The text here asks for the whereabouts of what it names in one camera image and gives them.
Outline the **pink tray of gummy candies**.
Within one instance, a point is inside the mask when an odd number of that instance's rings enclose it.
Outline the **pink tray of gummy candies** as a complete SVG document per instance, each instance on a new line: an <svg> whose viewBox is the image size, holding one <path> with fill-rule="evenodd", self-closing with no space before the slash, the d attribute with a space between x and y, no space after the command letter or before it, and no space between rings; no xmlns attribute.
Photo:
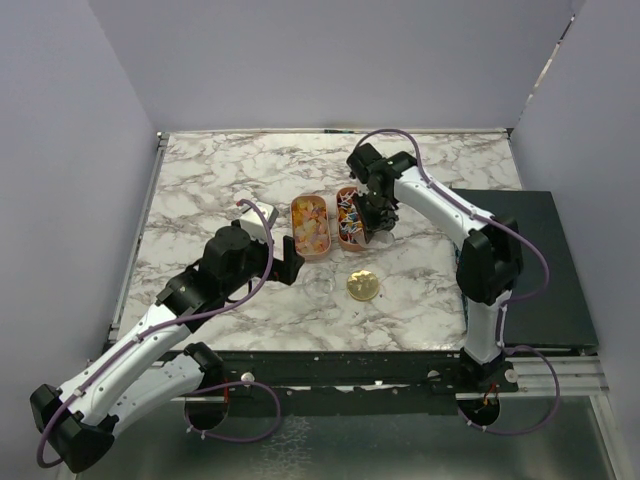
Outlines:
<svg viewBox="0 0 640 480"><path fill-rule="evenodd" d="M331 248L329 213L318 195L300 195L290 206L295 249L307 261L320 260Z"/></svg>

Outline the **pink tray of lollipops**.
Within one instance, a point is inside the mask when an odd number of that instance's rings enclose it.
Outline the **pink tray of lollipops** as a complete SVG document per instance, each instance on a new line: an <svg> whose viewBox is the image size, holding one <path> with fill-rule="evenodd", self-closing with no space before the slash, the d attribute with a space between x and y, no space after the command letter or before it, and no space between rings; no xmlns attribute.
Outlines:
<svg viewBox="0 0 640 480"><path fill-rule="evenodd" d="M365 242L363 224L354 203L357 194L358 189L355 186L343 187L336 193L338 242L343 250L349 252L358 252L369 248Z"/></svg>

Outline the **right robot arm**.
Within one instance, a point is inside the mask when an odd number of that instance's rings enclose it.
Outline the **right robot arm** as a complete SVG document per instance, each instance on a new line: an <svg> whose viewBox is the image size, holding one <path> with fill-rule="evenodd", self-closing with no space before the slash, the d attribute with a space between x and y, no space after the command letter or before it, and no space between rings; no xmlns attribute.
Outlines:
<svg viewBox="0 0 640 480"><path fill-rule="evenodd" d="M391 231L400 204L411 207L444 232L459 252L457 285L467 300L467 334L459 367L461 383L481 391L504 361L498 333L517 279L522 249L504 229L517 230L515 219L496 220L436 180L426 180L417 159L407 152L384 157L371 144L349 155L350 177L365 190L354 197L362 223L361 244L382 242Z"/></svg>

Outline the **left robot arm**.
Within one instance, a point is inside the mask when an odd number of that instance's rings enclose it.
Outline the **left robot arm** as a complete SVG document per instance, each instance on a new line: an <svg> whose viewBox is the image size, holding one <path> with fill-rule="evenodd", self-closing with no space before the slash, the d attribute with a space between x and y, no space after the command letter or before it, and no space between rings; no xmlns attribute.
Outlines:
<svg viewBox="0 0 640 480"><path fill-rule="evenodd" d="M203 255L171 278L136 325L100 358L59 387L43 384L30 396L41 443L80 473L95 465L132 423L184 394L224 386L222 359L204 343L154 368L154 362L195 333L254 278L292 285L304 264L292 237L282 259L271 258L264 233L252 237L239 220L220 228Z"/></svg>

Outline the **clear plastic scoop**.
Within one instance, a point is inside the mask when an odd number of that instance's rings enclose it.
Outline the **clear plastic scoop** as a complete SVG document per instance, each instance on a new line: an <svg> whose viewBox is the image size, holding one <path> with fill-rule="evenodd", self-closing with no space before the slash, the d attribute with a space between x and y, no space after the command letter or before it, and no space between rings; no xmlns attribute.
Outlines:
<svg viewBox="0 0 640 480"><path fill-rule="evenodd" d="M352 236L352 245L364 250L385 249L391 246L395 237L390 231L367 232L364 229L357 230Z"/></svg>

